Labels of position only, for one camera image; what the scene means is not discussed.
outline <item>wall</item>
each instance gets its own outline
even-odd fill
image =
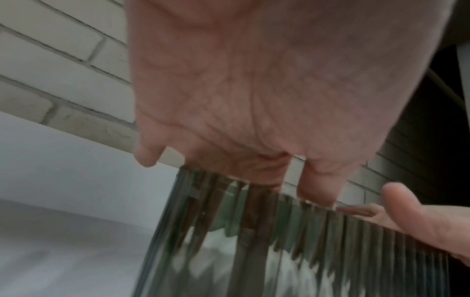
[[[2,0],[0,24],[0,111],[132,151],[137,131],[122,0]],[[425,203],[458,198],[462,180],[448,166],[467,161],[460,137],[468,132],[439,92],[423,82],[341,202],[380,203],[388,181],[404,182]],[[184,158],[167,149],[161,162],[177,167]],[[293,160],[285,192],[295,194],[303,163]]]

